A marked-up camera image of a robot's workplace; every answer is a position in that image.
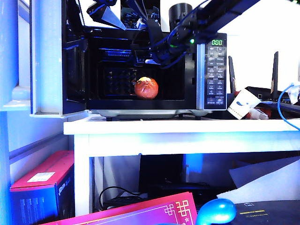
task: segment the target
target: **power cord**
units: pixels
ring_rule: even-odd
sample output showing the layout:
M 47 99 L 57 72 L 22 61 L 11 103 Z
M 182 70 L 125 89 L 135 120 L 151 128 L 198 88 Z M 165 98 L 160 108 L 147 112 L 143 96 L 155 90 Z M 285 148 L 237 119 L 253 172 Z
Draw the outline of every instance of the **power cord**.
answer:
M 101 195 L 102 195 L 106 190 L 111 189 L 111 188 L 118 188 L 118 189 L 121 189 L 121 190 L 123 190 L 124 192 L 127 192 L 127 193 L 129 193 L 129 194 L 131 194 L 131 195 L 134 195 L 135 198 L 143 199 L 143 198 L 139 197 L 139 195 L 141 195 L 142 193 L 133 193 L 133 192 L 128 191 L 128 190 L 126 190 L 126 189 L 124 189 L 124 188 L 122 188 L 122 187 L 118 187 L 118 186 L 110 186 L 110 187 L 104 188 L 104 189 L 101 191 L 101 193 L 99 194 L 99 205 L 100 205 L 100 210 L 101 210 L 101 211 L 105 210 L 104 207 L 103 207 L 103 205 L 102 205 L 102 203 L 101 203 Z
M 287 124 L 291 125 L 293 128 L 296 128 L 297 130 L 300 131 L 300 128 L 297 127 L 296 125 L 290 123 L 290 122 L 282 115 L 281 110 L 280 110 L 280 101 L 281 101 L 281 98 L 282 98 L 283 94 L 284 94 L 287 90 L 289 90 L 291 87 L 293 87 L 293 86 L 295 86 L 295 85 L 292 83 L 290 86 L 288 86 L 285 90 L 283 90 L 283 91 L 281 92 L 281 94 L 279 95 L 278 101 L 277 101 L 277 109 L 278 109 L 278 113 L 279 113 L 280 117 L 284 120 L 284 122 L 286 122 Z

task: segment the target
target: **microwave door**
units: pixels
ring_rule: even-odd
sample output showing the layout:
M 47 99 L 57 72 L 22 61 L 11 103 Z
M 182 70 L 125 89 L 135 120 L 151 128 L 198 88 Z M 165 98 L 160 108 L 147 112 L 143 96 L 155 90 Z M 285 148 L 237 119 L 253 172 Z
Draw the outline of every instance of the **microwave door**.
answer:
M 32 0 L 30 7 L 31 115 L 61 118 L 84 111 L 85 40 L 65 44 L 60 0 Z

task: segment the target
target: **red box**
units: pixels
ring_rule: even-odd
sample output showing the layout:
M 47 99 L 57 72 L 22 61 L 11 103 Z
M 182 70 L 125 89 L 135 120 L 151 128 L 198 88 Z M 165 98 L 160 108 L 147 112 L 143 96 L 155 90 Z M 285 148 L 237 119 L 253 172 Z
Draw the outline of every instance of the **red box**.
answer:
M 10 188 L 14 225 L 35 225 L 75 215 L 74 152 L 60 150 Z
M 192 193 L 185 192 L 44 225 L 156 225 L 176 222 L 194 225 L 196 218 Z

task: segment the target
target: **digital display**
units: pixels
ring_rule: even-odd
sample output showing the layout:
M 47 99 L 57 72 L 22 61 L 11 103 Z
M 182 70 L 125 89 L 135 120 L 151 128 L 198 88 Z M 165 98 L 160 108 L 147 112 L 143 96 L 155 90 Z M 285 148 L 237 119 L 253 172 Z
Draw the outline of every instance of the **digital display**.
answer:
M 211 45 L 222 45 L 222 44 L 223 44 L 223 40 L 214 39 L 211 41 Z

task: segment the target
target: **white shelf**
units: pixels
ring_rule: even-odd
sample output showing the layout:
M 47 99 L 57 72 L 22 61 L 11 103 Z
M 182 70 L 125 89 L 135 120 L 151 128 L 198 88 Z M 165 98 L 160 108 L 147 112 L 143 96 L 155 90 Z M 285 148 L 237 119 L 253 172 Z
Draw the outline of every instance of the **white shelf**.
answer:
M 300 119 L 289 120 L 300 127 Z M 64 123 L 64 134 L 161 134 L 297 131 L 283 120 L 123 120 L 101 116 Z
M 76 216 L 92 212 L 92 157 L 300 150 L 300 131 L 283 120 L 106 121 L 92 114 L 65 122 L 64 134 L 74 135 Z

